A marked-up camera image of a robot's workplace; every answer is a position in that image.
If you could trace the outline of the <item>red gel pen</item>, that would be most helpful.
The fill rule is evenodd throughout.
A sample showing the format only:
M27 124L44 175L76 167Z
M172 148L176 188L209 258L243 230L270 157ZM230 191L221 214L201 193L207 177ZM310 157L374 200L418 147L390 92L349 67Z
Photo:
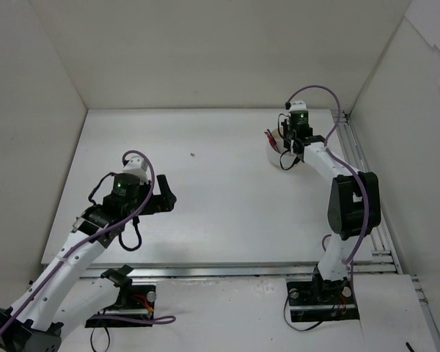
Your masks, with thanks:
M271 148L272 148L276 153L278 153L278 152L279 152L279 148L277 147L276 140L275 140L275 142L273 142L273 141L271 141L271 140L268 138L268 142L269 142Z

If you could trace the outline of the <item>blue gel pen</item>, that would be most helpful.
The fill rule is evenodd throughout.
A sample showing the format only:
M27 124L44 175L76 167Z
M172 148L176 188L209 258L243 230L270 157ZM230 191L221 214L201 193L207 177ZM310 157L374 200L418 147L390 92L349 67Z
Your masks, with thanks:
M269 129L266 130L266 134L268 135L268 138L269 138L271 141L275 142L275 138L274 138L272 132L271 132Z

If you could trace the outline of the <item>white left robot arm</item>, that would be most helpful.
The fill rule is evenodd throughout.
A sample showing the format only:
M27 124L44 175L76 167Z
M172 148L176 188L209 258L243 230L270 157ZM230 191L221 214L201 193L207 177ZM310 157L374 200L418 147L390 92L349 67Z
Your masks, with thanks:
M57 351L72 330L107 307L125 307L133 284L124 265L104 271L74 298L69 292L88 267L121 238L125 225L139 216L174 209L176 196L165 175L156 182L135 175L113 176L111 193L88 207L73 224L65 244L27 291L8 308L0 308L0 348L4 351Z

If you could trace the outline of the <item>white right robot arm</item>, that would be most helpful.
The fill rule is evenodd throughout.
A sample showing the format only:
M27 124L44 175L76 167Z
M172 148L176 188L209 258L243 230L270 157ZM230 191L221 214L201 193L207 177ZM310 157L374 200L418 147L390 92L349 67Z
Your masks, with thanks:
M378 177L333 153L327 140L314 134L305 108L289 107L288 111L279 124L285 150L312 167L331 187L327 210L331 237L317 265L320 277L309 285L311 296L326 302L337 291L334 282L347 277L347 267L365 237L381 223Z

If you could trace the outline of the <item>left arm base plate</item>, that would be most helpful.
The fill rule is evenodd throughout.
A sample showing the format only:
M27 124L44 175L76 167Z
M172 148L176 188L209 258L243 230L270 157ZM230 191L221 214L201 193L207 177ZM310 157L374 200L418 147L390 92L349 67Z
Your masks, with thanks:
M130 328L151 327L152 324L140 324L140 321L154 318L156 288L154 284L137 283L129 274L133 268L124 265L104 271L100 277L114 283L120 293L116 302L101 311L98 315L116 316L116 318L96 319L86 321L84 327L89 328Z

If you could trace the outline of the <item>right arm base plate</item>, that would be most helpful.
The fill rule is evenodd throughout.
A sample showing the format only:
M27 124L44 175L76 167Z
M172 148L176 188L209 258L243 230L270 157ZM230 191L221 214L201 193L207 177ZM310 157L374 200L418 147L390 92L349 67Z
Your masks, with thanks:
M351 282L324 280L316 271L308 281L289 280L285 317L291 323L326 323L360 319Z

